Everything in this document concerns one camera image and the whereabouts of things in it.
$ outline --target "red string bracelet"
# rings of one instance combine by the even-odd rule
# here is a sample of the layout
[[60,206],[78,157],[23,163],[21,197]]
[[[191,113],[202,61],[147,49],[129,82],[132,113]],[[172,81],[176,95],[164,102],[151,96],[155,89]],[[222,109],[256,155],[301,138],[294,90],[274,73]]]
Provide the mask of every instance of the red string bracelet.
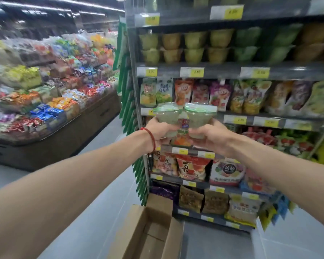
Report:
[[151,136],[151,139],[152,139],[152,143],[154,144],[154,148],[152,151],[155,151],[155,148],[156,148],[156,142],[155,142],[155,137],[152,135],[152,133],[150,132],[149,129],[146,129],[145,127],[142,127],[141,130],[145,130],[149,133],[149,135]]

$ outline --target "cardboard box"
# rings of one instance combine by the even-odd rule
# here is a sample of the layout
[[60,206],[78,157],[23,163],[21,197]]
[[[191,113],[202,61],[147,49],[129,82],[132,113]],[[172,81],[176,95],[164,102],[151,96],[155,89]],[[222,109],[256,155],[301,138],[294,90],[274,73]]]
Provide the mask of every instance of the cardboard box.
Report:
[[155,194],[146,207],[133,205],[107,259],[177,259],[183,229],[172,211],[173,201]]

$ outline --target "tile floor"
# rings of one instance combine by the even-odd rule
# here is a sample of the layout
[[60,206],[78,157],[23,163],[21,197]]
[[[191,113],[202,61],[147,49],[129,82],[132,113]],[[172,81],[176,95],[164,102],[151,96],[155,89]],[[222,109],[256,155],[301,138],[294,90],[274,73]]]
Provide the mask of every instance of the tile floor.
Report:
[[[80,154],[120,140],[121,120],[115,118]],[[26,175],[0,165],[0,188]],[[104,259],[132,204],[140,204],[129,167],[56,238],[39,259]],[[302,209],[285,221],[251,236],[209,225],[184,223],[181,259],[324,259],[324,226]]]

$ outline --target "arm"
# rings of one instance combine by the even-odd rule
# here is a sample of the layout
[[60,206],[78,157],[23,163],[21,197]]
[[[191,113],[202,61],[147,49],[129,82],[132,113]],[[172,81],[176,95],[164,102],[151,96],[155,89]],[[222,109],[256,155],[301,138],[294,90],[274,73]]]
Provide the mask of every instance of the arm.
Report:
[[[157,139],[177,130],[156,118],[147,128]],[[136,131],[0,189],[0,258],[37,258],[114,179],[152,148],[148,132]]]
[[324,165],[231,132],[217,120],[189,133],[205,134],[206,141],[195,143],[237,159],[324,224]]

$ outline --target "hand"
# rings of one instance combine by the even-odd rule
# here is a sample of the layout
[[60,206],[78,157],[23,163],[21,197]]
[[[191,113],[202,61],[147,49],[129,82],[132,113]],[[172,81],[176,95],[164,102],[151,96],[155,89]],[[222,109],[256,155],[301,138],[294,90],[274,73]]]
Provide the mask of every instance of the hand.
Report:
[[145,127],[149,129],[154,136],[156,147],[160,146],[161,144],[168,144],[170,138],[165,138],[166,133],[169,131],[177,131],[179,129],[177,125],[159,122],[156,117],[152,118]]
[[220,121],[212,118],[209,124],[197,129],[189,129],[188,133],[195,135],[203,134],[206,136],[205,139],[201,140],[190,138],[193,145],[207,148],[224,157],[234,158],[229,144],[238,135],[228,130]]

